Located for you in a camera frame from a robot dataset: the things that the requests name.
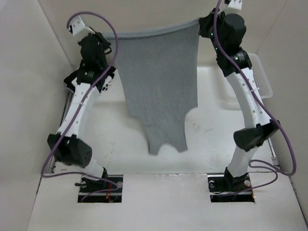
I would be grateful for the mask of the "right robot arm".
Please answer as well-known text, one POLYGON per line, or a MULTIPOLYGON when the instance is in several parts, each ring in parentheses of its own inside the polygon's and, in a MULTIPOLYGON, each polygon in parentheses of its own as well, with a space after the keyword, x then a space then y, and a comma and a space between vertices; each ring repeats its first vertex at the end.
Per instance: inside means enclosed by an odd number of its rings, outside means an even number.
POLYGON ((220 13, 214 8, 208 16, 199 19, 199 24, 199 35, 211 40, 217 64, 231 85, 244 118, 244 128, 233 134, 235 151, 220 186, 225 192, 247 190, 245 181, 253 156, 279 127, 262 108, 250 57, 241 47, 246 33, 244 19, 236 13, 220 13))

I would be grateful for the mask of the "grey tank top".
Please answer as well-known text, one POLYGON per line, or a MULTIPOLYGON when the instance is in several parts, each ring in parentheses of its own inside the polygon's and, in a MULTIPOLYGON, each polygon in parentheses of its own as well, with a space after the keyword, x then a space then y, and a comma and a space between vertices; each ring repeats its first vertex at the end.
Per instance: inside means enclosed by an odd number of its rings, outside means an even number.
POLYGON ((197 54, 199 22, 174 26, 106 33, 116 54, 128 113, 141 122, 149 153, 162 145, 177 151, 188 149, 186 115, 198 106, 197 54))

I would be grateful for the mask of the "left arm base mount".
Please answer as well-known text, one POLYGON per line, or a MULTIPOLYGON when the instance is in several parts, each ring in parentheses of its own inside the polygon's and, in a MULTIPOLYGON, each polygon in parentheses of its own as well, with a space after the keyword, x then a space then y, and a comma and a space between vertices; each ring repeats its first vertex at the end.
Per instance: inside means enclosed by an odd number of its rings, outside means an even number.
POLYGON ((75 183, 78 187, 78 203, 121 203, 123 191, 123 175, 108 175, 107 179, 117 183, 119 188, 108 182, 90 180, 82 177, 75 183))

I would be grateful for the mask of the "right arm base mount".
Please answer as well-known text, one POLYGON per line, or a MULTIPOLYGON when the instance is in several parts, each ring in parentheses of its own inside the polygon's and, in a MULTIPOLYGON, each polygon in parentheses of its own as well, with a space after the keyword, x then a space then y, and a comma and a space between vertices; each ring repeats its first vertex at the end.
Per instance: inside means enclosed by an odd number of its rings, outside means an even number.
POLYGON ((234 178, 225 169, 221 174, 209 174, 207 180, 212 203, 255 202, 248 173, 234 178))

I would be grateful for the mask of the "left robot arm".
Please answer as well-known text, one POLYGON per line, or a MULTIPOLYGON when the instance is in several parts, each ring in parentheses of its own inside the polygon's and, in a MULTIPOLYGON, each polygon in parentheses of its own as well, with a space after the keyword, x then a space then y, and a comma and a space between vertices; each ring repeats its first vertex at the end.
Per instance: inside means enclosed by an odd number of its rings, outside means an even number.
POLYGON ((94 103, 110 86, 116 68, 107 64, 106 55, 112 49, 101 33, 89 32, 78 44, 80 66, 64 80, 73 92, 73 99, 62 124, 55 134, 48 136, 47 142, 57 162, 77 166, 76 173, 92 180, 92 187, 103 192, 108 186, 105 169, 93 159, 92 148, 82 135, 94 103))

